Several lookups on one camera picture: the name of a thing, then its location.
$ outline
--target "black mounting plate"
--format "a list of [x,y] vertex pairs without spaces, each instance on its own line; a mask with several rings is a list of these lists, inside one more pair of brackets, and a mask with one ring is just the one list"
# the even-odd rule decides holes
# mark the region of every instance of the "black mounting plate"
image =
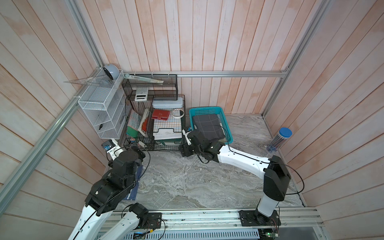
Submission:
[[254,215],[255,212],[257,214],[257,209],[251,210],[251,211],[244,211],[244,210],[239,211],[240,221],[241,221],[241,225],[243,227],[275,226],[275,223],[277,226],[281,225],[281,222],[280,222],[280,219],[279,219],[279,216],[278,216],[276,210],[273,210],[273,213],[270,216],[270,219],[268,221],[263,222],[263,223],[257,221],[257,219]]
[[161,216],[162,216],[161,212],[148,213],[147,223],[140,229],[147,230],[149,228],[149,229],[155,230],[155,229],[161,228]]

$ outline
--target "white mesh organizer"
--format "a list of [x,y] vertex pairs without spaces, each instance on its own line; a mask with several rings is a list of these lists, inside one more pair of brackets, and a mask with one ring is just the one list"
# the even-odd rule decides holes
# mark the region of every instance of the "white mesh organizer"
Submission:
[[124,78],[122,70],[111,88],[88,86],[79,99],[79,105],[102,139],[119,139],[125,122],[124,90],[118,89]]

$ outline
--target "vent grille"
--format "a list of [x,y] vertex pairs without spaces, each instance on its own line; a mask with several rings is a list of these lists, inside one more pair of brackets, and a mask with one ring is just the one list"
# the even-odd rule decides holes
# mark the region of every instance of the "vent grille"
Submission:
[[[147,234],[145,239],[157,240],[163,234],[162,231],[156,231]],[[218,239],[259,239],[257,229],[244,230],[185,230],[185,231],[166,231],[162,239],[172,240],[218,240]],[[130,232],[122,238],[122,240],[133,240],[133,232]]]

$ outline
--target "gray round object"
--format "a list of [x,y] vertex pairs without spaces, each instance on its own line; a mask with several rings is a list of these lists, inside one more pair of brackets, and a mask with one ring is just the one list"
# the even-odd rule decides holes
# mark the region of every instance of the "gray round object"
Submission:
[[103,67],[105,74],[107,74],[113,80],[116,80],[120,74],[118,68],[113,64],[107,64]]

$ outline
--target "blue lid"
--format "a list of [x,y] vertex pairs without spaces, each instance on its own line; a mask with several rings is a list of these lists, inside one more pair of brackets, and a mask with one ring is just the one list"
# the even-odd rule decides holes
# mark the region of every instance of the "blue lid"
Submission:
[[279,130],[279,134],[282,135],[283,137],[290,137],[292,136],[292,131],[289,128],[282,127]]

